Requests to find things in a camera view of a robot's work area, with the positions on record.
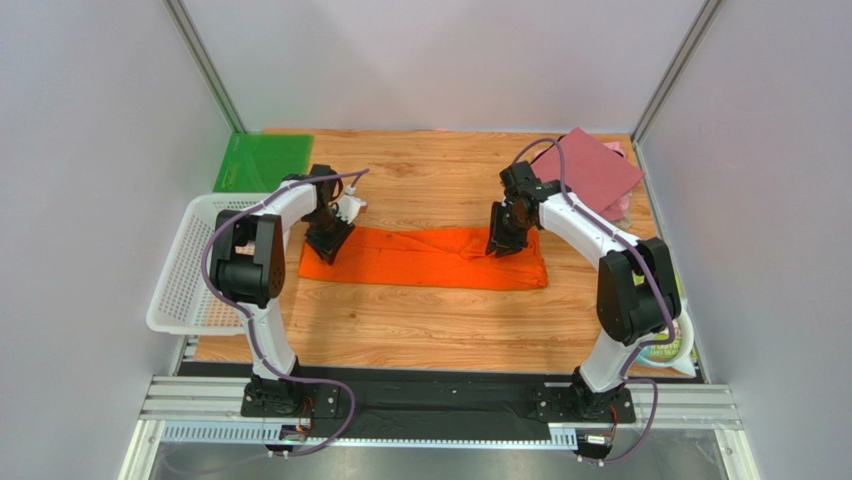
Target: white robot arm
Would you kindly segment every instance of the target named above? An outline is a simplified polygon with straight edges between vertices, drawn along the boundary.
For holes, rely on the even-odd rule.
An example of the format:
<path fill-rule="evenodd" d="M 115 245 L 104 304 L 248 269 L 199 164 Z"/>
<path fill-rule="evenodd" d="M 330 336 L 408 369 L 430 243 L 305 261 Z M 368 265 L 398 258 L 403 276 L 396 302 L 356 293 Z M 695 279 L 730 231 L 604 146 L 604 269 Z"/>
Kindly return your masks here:
<path fill-rule="evenodd" d="M 217 231 L 224 230 L 213 240 L 210 281 L 237 304 L 252 346 L 254 375 L 246 387 L 243 416 L 291 412 L 300 406 L 300 385 L 282 380 L 297 376 L 299 368 L 278 299 L 284 285 L 284 249 L 290 228 L 301 220 L 310 225 L 306 243 L 326 263 L 334 262 L 355 228 L 352 221 L 366 207 L 351 187 L 344 193 L 338 177 L 329 167 L 314 165 L 309 175 L 285 179 L 280 194 L 262 208 L 252 207 L 250 213 L 224 210 L 217 217 Z"/>
<path fill-rule="evenodd" d="M 602 331 L 591 355 L 572 378 L 572 409 L 579 417 L 597 418 L 624 386 L 627 369 L 638 348 L 666 327 L 660 303 L 650 282 L 658 287 L 671 318 L 681 306 L 666 244 L 657 238 L 640 240 L 619 230 L 583 205 L 559 181 L 542 183 L 527 162 L 500 173 L 503 202 L 491 210 L 491 232 L 486 253 L 510 255 L 526 246 L 532 227 L 548 230 L 568 242 L 598 270 L 597 315 Z M 653 278 L 635 285 L 643 275 L 627 245 L 641 254 Z"/>

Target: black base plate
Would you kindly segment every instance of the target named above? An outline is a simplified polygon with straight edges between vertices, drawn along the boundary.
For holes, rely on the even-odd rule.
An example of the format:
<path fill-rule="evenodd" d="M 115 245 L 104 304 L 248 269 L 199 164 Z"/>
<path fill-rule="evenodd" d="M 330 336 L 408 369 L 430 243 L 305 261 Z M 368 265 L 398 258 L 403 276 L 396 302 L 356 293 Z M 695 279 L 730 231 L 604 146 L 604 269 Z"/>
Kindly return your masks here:
<path fill-rule="evenodd" d="M 334 385 L 317 384 L 305 385 L 299 388 L 301 395 L 296 394 L 294 398 L 289 396 L 281 398 L 280 402 L 275 402 L 270 397 L 270 392 L 266 395 L 257 395 L 257 392 L 252 388 L 252 384 L 246 385 L 245 395 L 243 395 L 243 404 L 240 409 L 240 415 L 251 418 L 292 418 L 301 416 L 302 400 L 309 397 L 313 400 L 314 418 L 338 418 L 341 414 L 339 408 L 340 388 Z"/>
<path fill-rule="evenodd" d="M 357 411 L 344 438 L 547 441 L 551 438 L 547 424 L 536 420 L 535 389 L 545 384 L 569 384 L 572 380 L 570 374 L 310 365 L 300 368 L 300 377 L 341 381 L 355 391 Z M 694 379 L 655 380 L 662 384 L 703 384 L 701 371 L 697 373 Z M 251 374 L 251 363 L 185 361 L 178 370 L 180 377 L 211 379 L 248 380 Z M 346 392 L 340 396 L 340 410 L 335 412 L 340 414 L 337 418 L 318 419 L 312 435 L 328 436 L 340 428 L 349 412 Z"/>
<path fill-rule="evenodd" d="M 570 387 L 535 388 L 536 416 L 540 422 L 567 423 L 612 423 L 612 413 L 607 409 L 594 418 L 585 418 L 574 413 L 569 405 L 571 395 L 575 392 Z M 630 390 L 622 388 L 612 404 L 618 414 L 618 423 L 636 423 L 636 412 L 633 409 L 633 396 Z"/>

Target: black mounting plate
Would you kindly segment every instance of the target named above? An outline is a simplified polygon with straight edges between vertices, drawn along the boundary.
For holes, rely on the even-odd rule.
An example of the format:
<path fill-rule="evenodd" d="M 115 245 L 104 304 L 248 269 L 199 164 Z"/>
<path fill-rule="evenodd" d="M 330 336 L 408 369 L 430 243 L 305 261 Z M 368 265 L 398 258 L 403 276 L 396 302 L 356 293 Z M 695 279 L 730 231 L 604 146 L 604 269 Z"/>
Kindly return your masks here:
<path fill-rule="evenodd" d="M 571 387 L 547 387 L 544 385 L 535 388 L 536 417 L 540 422 L 565 422 L 565 423 L 612 423 L 612 413 L 607 409 L 595 418 L 584 418 L 571 410 L 570 398 L 576 395 L 576 390 Z M 633 409 L 633 396 L 630 390 L 622 388 L 616 394 L 612 403 L 618 414 L 618 423 L 636 423 L 636 412 Z"/>
<path fill-rule="evenodd" d="M 280 402 L 276 402 L 274 396 L 267 391 L 265 395 L 258 395 L 257 390 L 252 388 L 252 384 L 246 385 L 243 395 L 243 404 L 240 409 L 240 415 L 251 418 L 293 418 L 301 416 L 301 399 L 310 397 L 313 400 L 314 418 L 337 418 L 340 416 L 340 388 L 328 384 L 308 384 L 301 389 L 301 399 L 295 401 L 294 398 L 286 396 L 285 390 L 282 390 Z"/>

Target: white wall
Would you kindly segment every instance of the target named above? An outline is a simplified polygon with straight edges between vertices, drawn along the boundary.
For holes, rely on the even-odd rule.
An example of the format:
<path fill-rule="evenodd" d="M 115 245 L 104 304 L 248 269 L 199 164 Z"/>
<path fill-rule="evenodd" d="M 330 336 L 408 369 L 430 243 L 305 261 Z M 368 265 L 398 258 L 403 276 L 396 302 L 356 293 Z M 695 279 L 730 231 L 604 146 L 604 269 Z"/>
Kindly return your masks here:
<path fill-rule="evenodd" d="M 642 148 L 765 479 L 849 477 L 850 16 L 727 2 Z"/>
<path fill-rule="evenodd" d="M 0 477 L 115 478 L 145 311 L 229 131 L 161 2 L 0 4 Z"/>
<path fill-rule="evenodd" d="M 186 0 L 249 130 L 627 132 L 702 0 Z"/>

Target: white plastic basket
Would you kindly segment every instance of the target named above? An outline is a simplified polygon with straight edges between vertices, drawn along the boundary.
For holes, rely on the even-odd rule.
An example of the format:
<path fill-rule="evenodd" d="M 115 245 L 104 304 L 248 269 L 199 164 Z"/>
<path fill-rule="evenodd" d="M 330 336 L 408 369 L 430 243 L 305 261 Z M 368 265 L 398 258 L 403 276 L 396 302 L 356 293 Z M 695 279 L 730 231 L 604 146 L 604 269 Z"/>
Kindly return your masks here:
<path fill-rule="evenodd" d="M 212 193 L 190 202 L 148 307 L 148 327 L 175 335 L 243 333 L 234 310 L 204 285 L 201 254 L 220 211 L 244 210 L 266 197 L 263 193 Z M 285 248 L 288 239 L 289 231 L 284 235 Z"/>

